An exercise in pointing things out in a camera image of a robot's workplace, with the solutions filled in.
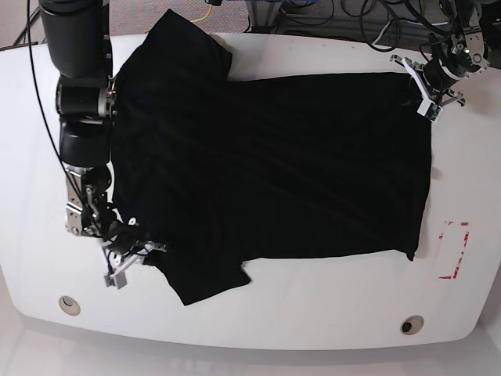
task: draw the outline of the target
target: black t-shirt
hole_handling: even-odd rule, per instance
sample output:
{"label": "black t-shirt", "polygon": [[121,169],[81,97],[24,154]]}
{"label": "black t-shirt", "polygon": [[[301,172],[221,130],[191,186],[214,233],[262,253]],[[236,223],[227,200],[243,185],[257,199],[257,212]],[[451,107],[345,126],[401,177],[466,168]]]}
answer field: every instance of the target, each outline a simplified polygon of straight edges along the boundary
{"label": "black t-shirt", "polygon": [[168,11],[117,76],[114,204],[169,252],[185,305],[251,280],[242,262],[395,249],[413,259],[431,124],[407,74],[230,82],[231,54]]}

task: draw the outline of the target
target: circular hole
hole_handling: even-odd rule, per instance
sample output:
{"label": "circular hole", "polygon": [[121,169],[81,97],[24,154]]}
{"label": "circular hole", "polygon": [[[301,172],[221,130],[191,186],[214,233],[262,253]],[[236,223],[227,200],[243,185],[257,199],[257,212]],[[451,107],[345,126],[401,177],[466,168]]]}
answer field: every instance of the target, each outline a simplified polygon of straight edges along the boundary
{"label": "circular hole", "polygon": [[424,325],[424,318],[421,316],[411,316],[400,325],[400,331],[405,335],[413,335],[421,330]]}
{"label": "circular hole", "polygon": [[73,306],[73,299],[70,300],[69,298],[63,298],[63,303],[68,306],[68,307],[72,307]]}
{"label": "circular hole", "polygon": [[59,307],[70,316],[77,316],[80,314],[80,305],[75,299],[69,296],[62,296],[59,298]]}
{"label": "circular hole", "polygon": [[413,328],[413,325],[412,325],[411,323],[404,323],[404,324],[402,325],[402,331],[403,331],[404,333],[408,333],[408,332],[410,332],[410,330],[411,330],[412,328]]}

